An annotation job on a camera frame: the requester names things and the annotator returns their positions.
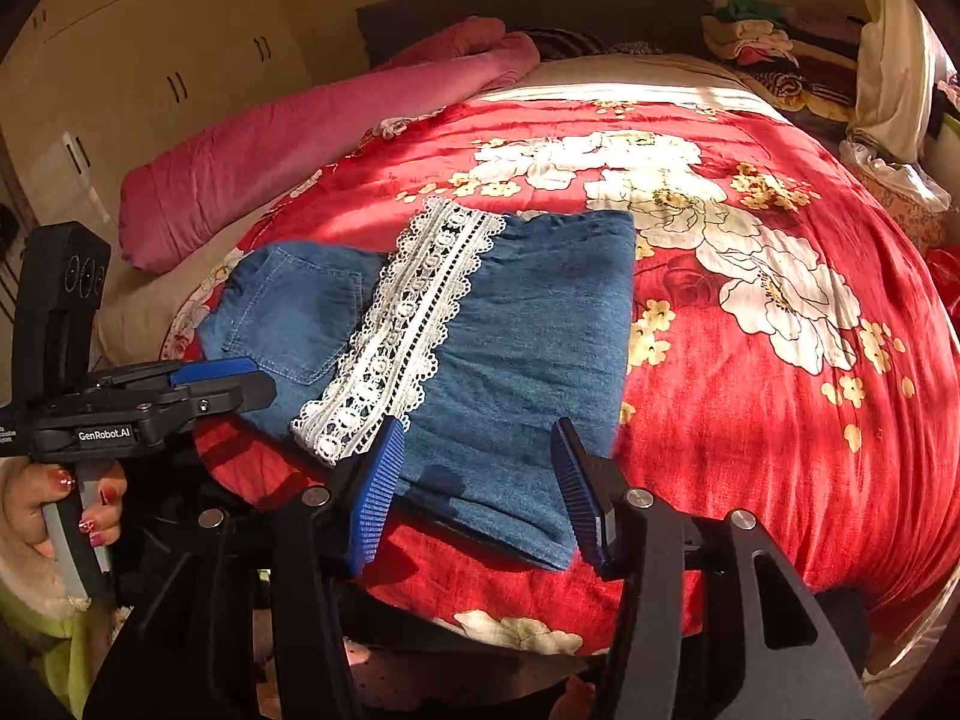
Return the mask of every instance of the gray handle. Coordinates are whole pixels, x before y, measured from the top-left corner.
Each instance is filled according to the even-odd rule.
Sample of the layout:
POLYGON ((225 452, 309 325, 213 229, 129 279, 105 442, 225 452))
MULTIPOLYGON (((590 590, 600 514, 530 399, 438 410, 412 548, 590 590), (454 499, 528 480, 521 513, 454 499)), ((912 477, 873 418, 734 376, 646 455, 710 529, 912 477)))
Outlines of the gray handle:
POLYGON ((99 500, 98 483, 112 464, 112 460, 80 463, 72 469, 77 480, 75 491, 61 502, 43 507, 56 568, 72 600, 102 598, 110 592, 107 547, 90 546, 89 537, 80 532, 79 526, 83 510, 99 500))

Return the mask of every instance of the red floral bedspread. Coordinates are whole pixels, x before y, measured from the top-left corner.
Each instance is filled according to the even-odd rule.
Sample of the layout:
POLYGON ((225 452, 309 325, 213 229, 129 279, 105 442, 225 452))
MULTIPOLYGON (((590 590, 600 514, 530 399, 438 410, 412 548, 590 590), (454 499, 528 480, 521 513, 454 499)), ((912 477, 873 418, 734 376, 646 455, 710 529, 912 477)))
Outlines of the red floral bedspread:
MULTIPOLYGON (((852 586, 896 635, 960 557, 957 355, 928 272, 851 175, 787 124, 670 104, 464 103, 386 122, 251 230, 184 306, 167 356, 243 252, 311 239, 389 251, 429 194, 502 213, 623 208, 635 321, 616 445, 677 509, 756 512, 815 590, 852 586)), ((320 478, 237 420, 197 442, 261 507, 320 478)), ((531 570, 392 515, 377 598, 540 652, 610 644, 618 584, 531 570)), ((698 587, 688 585, 688 630, 698 587)))

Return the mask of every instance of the curtain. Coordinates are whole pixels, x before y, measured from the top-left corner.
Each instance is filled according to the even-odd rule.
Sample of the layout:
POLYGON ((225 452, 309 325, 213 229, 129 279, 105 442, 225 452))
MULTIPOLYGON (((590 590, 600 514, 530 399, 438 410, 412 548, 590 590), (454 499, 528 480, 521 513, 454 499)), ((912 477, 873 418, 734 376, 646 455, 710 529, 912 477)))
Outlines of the curtain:
POLYGON ((939 43, 913 0, 865 0, 851 135, 910 165, 922 153, 939 43))

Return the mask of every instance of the white lace trim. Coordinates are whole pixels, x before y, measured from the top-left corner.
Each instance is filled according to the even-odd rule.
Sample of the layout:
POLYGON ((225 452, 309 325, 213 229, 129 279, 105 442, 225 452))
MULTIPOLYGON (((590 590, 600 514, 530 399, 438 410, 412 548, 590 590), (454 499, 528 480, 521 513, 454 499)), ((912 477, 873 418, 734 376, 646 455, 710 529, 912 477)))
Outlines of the white lace trim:
POLYGON ((446 324, 470 291, 480 255, 505 226, 499 214, 440 197, 426 202, 397 239, 373 304, 337 361, 337 376, 290 423, 300 446, 336 466, 370 447, 384 416, 409 429, 407 413, 424 402, 422 383, 437 372, 433 349, 446 340, 446 324))

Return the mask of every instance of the camera lens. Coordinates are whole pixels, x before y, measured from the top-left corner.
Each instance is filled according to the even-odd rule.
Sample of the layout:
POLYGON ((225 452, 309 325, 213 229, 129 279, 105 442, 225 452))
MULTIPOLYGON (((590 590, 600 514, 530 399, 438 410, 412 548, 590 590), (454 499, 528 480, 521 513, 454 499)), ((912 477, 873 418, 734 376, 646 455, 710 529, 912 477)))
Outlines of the camera lens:
POLYGON ((90 290, 93 289, 93 274, 95 271, 93 260, 89 257, 83 262, 83 270, 80 272, 80 297, 88 298, 90 290))
POLYGON ((69 293, 77 288, 77 279, 80 278, 80 257, 73 255, 70 262, 66 264, 66 273, 64 274, 64 288, 69 293))

